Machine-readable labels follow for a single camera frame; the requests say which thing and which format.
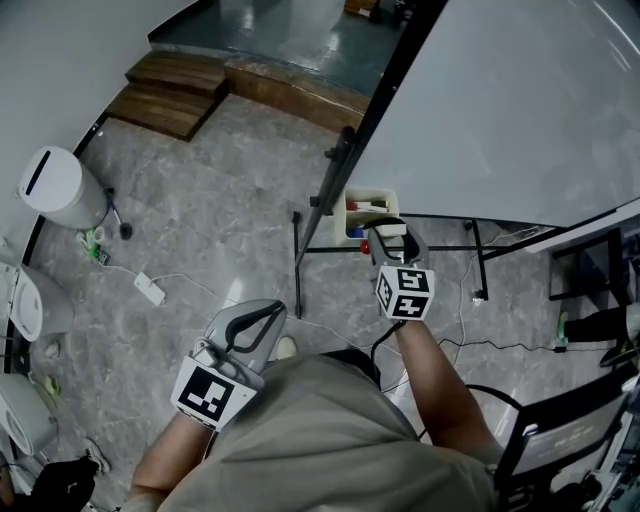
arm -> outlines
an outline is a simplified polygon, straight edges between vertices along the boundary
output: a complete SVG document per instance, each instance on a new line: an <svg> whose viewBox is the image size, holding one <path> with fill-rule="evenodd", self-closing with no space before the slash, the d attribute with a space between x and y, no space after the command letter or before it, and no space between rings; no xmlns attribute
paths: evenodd
<svg viewBox="0 0 640 512"><path fill-rule="evenodd" d="M436 446L471 454L496 443L480 407L422 322L396 331L422 422Z"/></svg>
<svg viewBox="0 0 640 512"><path fill-rule="evenodd" d="M178 413L144 455L133 473L131 498L153 494L166 498L204 456L212 432Z"/></svg>

gray tile floor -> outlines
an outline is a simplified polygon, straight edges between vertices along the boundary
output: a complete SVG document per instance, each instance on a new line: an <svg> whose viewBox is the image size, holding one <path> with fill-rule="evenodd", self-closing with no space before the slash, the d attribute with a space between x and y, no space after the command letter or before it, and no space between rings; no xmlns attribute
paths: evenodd
<svg viewBox="0 0 640 512"><path fill-rule="evenodd" d="M317 192L327 164L323 151L335 138L306 121L230 96L189 144L115 120L89 144L82 160L115 187L121 215L134 227L130 241L106 244L110 264L152 277L182 272L217 295L180 277L167 278L159 282L167 301L153 307L131 275L85 257L72 230L45 225L32 266L57 281L76 310L74 329L64 336L57 359L44 355L44 342L32 347L36 377L54 374L62 389L55 411L59 438L46 451L54 460L72 458L84 436L103 447L113 471L98 480L97 505L113 508L125 499L136 463L174 414L169 397L182 358L226 299L279 297L293 313L291 217L295 210L308 216L308 196ZM108 224L115 228L113 219ZM412 224L430 244L470 242L462 221ZM486 242L499 233L493 223L482 223L481 231ZM314 243L330 242L331 220L324 219ZM437 292L427 323L438 339L462 340L460 280L470 257L432 254ZM369 273L370 263L357 254L305 259L304 319L324 327L288 320L286 331L302 352L344 348L344 338L366 346L386 330ZM466 341L553 346L558 304L545 298L547 257L513 253L488 262L487 274L487 303L471 301L479 283L475 264L465 281ZM377 359L385 388L404 381L395 342L389 346ZM445 343L443 349L453 361L456 347ZM595 378L601 355L473 345L460 351L456 368L466 382L530 403ZM421 429L408 386L389 395ZM493 398L478 400L505 442L515 415Z"/></svg>
<svg viewBox="0 0 640 512"><path fill-rule="evenodd" d="M214 0L152 43L293 65L372 96L404 30L393 6L383 0L381 23L371 23L344 13L344 0Z"/></svg>

white trash bin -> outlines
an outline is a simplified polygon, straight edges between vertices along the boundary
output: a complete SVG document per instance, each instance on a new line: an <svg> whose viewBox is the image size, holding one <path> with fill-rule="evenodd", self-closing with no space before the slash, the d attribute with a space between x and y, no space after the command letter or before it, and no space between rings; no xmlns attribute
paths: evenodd
<svg viewBox="0 0 640 512"><path fill-rule="evenodd" d="M24 375L0 374L0 425L25 455L55 439L57 422Z"/></svg>
<svg viewBox="0 0 640 512"><path fill-rule="evenodd" d="M73 303L56 283L26 265L0 262L0 319L8 316L27 341L65 333L73 326Z"/></svg>
<svg viewBox="0 0 640 512"><path fill-rule="evenodd" d="M94 228L108 211L102 187L72 153L62 148L41 148L29 161L19 188L31 208L68 228Z"/></svg>

green object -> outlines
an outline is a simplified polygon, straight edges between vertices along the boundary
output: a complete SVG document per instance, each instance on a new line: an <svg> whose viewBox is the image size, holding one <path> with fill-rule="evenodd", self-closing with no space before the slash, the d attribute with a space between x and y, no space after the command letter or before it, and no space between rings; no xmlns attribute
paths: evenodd
<svg viewBox="0 0 640 512"><path fill-rule="evenodd" d="M558 318L558 339L565 346L569 344L569 340L564 335L564 324L567 322L568 319L569 319L569 313L567 313L566 311L563 311L562 313L560 313L560 317Z"/></svg>
<svg viewBox="0 0 640 512"><path fill-rule="evenodd" d="M98 244L93 236L95 229L87 231L76 231L76 240L82 245L87 254L97 260L100 258L100 244Z"/></svg>
<svg viewBox="0 0 640 512"><path fill-rule="evenodd" d="M60 383L55 375L47 375L43 387L51 398L60 396Z"/></svg>
<svg viewBox="0 0 640 512"><path fill-rule="evenodd" d="M89 229L84 233L84 239L86 240L87 245L85 248L87 249L87 253L93 259L97 260L100 256L100 245L96 242L94 238L95 229Z"/></svg>

white backdrop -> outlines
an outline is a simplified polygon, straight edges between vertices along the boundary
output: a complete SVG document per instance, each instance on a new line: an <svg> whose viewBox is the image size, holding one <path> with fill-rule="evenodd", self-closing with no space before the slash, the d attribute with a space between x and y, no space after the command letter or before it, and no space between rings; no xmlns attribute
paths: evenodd
<svg viewBox="0 0 640 512"><path fill-rule="evenodd" d="M348 186L557 226L640 197L637 4L450 0Z"/></svg>
<svg viewBox="0 0 640 512"><path fill-rule="evenodd" d="M36 219L14 197L32 154L73 150L149 51L146 35L194 0L0 0L0 236L20 257Z"/></svg>

